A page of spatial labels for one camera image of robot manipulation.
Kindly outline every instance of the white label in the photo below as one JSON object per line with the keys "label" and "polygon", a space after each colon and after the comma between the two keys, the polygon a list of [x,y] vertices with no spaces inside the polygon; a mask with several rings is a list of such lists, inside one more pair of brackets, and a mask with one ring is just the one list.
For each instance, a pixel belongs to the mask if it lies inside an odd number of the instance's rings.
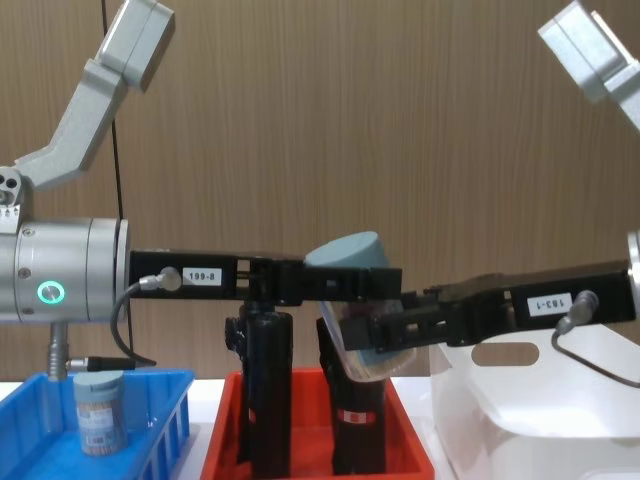
{"label": "white label", "polygon": [[101,410],[80,410],[78,408],[78,425],[82,429],[102,429],[113,427],[113,411],[110,408]]}
{"label": "white label", "polygon": [[222,286],[221,268],[185,268],[182,270],[184,285],[198,285],[207,287]]}
{"label": "white label", "polygon": [[570,293],[560,293],[558,295],[528,298],[527,303],[529,304],[529,315],[542,317],[544,315],[567,313],[573,300]]}

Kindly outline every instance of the wooden wall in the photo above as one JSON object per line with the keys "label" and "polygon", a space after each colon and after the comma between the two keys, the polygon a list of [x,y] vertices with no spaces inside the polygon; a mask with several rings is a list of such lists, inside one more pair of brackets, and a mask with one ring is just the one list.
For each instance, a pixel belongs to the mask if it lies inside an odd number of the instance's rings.
{"label": "wooden wall", "polygon": [[[109,19],[119,3],[106,0]],[[565,0],[166,3],[172,45],[147,94],[130,95],[116,119],[134,247],[304,254],[372,229],[407,289],[626,256],[626,232],[640,227],[640,137],[611,103],[589,105],[538,38]],[[640,3],[585,3],[640,55]],[[42,22],[22,47],[34,60],[0,64],[7,161],[45,143],[99,43],[99,3],[63,4],[66,15],[0,3],[13,29]],[[0,29],[5,58],[4,45],[27,37],[12,28]],[[13,93],[27,85],[40,96]],[[112,148],[46,213],[115,215],[113,189],[98,190],[107,185]],[[221,376],[239,367],[223,341],[236,310],[136,302],[136,349]],[[296,310],[298,365],[317,361],[317,314]],[[5,344],[19,342],[39,356],[19,371],[43,368],[40,337],[1,328],[4,362]],[[110,348],[102,331],[79,337],[76,350]]]}

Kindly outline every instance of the black cable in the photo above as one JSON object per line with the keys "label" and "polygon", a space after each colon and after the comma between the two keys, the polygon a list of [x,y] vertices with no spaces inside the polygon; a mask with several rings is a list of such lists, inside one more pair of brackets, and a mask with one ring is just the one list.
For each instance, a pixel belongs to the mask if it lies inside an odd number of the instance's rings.
{"label": "black cable", "polygon": [[140,283],[134,283],[129,288],[127,288],[120,297],[116,300],[116,303],[113,306],[113,310],[111,311],[111,321],[109,325],[111,326],[111,336],[113,337],[114,342],[118,345],[118,348],[130,359],[135,360],[138,366],[141,367],[154,367],[156,362],[149,358],[143,357],[135,353],[131,350],[126,343],[122,340],[120,336],[120,332],[118,331],[118,317],[120,316],[120,310],[122,307],[129,303],[131,297],[141,290]]}
{"label": "black cable", "polygon": [[595,363],[590,362],[586,358],[583,358],[580,355],[560,346],[560,344],[558,343],[558,338],[560,338],[560,334],[558,332],[553,332],[553,335],[551,336],[551,346],[553,346],[554,350],[556,350],[557,352],[560,352],[561,354],[566,355],[567,357],[575,360],[578,363],[581,363],[585,367],[590,368],[591,370],[594,370],[601,375],[604,375],[607,378],[610,378],[611,380],[614,380],[618,383],[622,383],[623,385],[626,385],[631,388],[640,388],[640,382],[634,382],[626,378],[620,377],[615,373],[610,372],[609,370],[606,370],[596,365]]}

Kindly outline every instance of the cable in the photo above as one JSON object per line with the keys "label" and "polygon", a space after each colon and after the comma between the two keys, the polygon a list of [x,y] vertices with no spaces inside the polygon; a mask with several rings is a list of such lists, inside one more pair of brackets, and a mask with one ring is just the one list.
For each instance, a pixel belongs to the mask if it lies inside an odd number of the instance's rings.
{"label": "cable", "polygon": [[628,380],[626,378],[620,377],[619,375],[616,375],[615,373],[606,370],[598,365],[596,365],[595,363],[590,362],[589,360],[587,360],[586,358],[581,357],[580,355],[567,350],[566,348],[562,347],[559,343],[558,343],[558,338],[560,337],[560,334],[558,332],[553,332],[553,335],[551,336],[551,345],[553,346],[554,350],[556,350],[557,352],[562,353],[563,355],[566,355],[567,357],[575,360],[578,363],[581,363],[582,365],[584,365],[585,367],[590,368],[591,370],[594,370],[596,372],[598,372],[601,375],[604,375],[607,378],[610,378],[611,380],[615,380],[618,383],[622,383],[623,385],[626,385],[628,387],[632,387],[632,388],[640,388],[640,382],[634,382],[632,380]]}
{"label": "cable", "polygon": [[131,350],[126,343],[122,340],[120,336],[120,332],[118,331],[118,317],[120,316],[120,310],[122,307],[129,303],[131,297],[142,290],[142,286],[140,282],[134,283],[129,288],[127,288],[120,297],[116,300],[116,303],[113,305],[113,310],[111,311],[111,321],[109,325],[111,327],[111,336],[113,337],[113,341],[116,342],[118,348],[130,359],[135,360],[137,366],[149,366],[154,367],[156,362],[149,358],[138,355],[133,350]]}
{"label": "cable", "polygon": [[584,365],[587,368],[590,368],[594,372],[598,372],[600,375],[604,375],[605,377],[614,380],[618,383],[626,385],[631,388],[640,388],[640,382],[634,382],[632,380],[628,380],[623,378],[615,373],[602,368],[596,365],[593,362],[590,362],[584,357],[581,357],[577,353],[572,352],[571,350],[567,350],[562,347],[559,343],[559,338],[561,335],[565,335],[573,330],[574,327],[578,325],[586,325],[589,323],[596,309],[598,308],[599,300],[595,293],[585,290],[580,292],[576,297],[575,302],[571,305],[569,313],[562,317],[558,324],[556,325],[556,331],[551,335],[551,346],[556,352],[561,353],[562,355],[566,355],[572,360]]}

